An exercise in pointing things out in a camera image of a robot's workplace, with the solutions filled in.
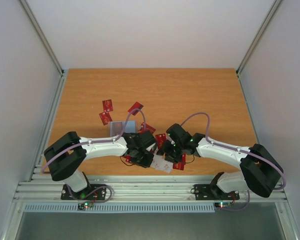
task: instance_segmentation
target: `black wire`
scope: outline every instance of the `black wire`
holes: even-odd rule
[[[195,161],[195,156],[194,155],[192,155],[192,156],[193,156],[193,160],[190,161],[190,162],[186,162],[185,164],[190,164],[190,163],[193,163]]]
[[[128,167],[131,167],[132,165],[134,165],[133,163],[131,165],[126,164],[126,162],[122,160],[121,156],[120,156],[120,160],[121,160],[121,162],[123,162],[124,165],[126,165]]]

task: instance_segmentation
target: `red card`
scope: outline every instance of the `red card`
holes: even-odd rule
[[[172,168],[176,169],[176,170],[183,171],[185,169],[185,164],[186,164],[186,154],[185,153],[182,155],[182,160],[181,161],[182,162],[178,162],[178,163],[173,164]]]
[[[165,140],[167,140],[166,134],[157,134],[155,135],[155,140],[156,140],[156,144],[158,149],[160,149],[162,147],[162,144],[164,143]]]
[[[124,156],[124,158],[127,163],[132,164],[132,161],[130,161],[131,156]]]
[[[144,106],[142,104],[140,104],[139,102],[135,102],[135,104],[132,105],[132,107],[130,107],[130,109],[128,110],[128,112],[130,113],[133,109],[142,109]],[[137,115],[139,111],[134,111],[132,113],[133,116]]]
[[[103,100],[102,101],[102,105],[103,105],[103,111],[104,112],[111,112],[111,111],[114,110],[114,107],[112,106],[111,99],[109,99],[109,100]]]
[[[148,124],[145,124],[144,122],[141,123],[141,133],[145,132],[145,131],[150,131],[152,134],[154,134],[154,132],[156,131],[155,128],[153,128],[152,126],[148,125]]]
[[[99,113],[99,116],[101,118],[103,125],[107,125],[109,122],[112,122],[112,118],[109,112],[101,112]]]

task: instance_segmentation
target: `gray vent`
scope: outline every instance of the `gray vent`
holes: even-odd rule
[[[47,202],[27,203],[25,212],[55,213],[214,213],[213,203],[95,203],[80,210],[77,203]]]

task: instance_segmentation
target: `white backdrop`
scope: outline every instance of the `white backdrop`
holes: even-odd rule
[[[64,69],[237,68],[273,0],[28,0]]]
[[[58,71],[17,0],[0,0],[0,235],[27,181]]]
[[[284,1],[242,72],[255,129],[281,164],[300,230],[300,1]]]

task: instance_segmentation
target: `wooden tabletop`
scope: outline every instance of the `wooden tabletop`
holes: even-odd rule
[[[253,146],[255,134],[234,69],[70,69],[62,93],[49,145],[64,134],[76,131],[81,137],[109,137],[110,129],[99,117],[103,100],[112,100],[113,121],[124,121],[128,109],[139,102],[146,123],[165,133],[174,123],[182,123],[197,112],[211,117],[209,136],[238,146]],[[131,120],[142,123],[138,113]],[[184,128],[190,134],[205,133],[207,119],[198,115]],[[87,175],[167,175],[154,168],[125,166],[119,157],[108,156],[83,162],[79,169]],[[235,172],[226,163],[197,158],[184,170],[171,175],[214,175]]]

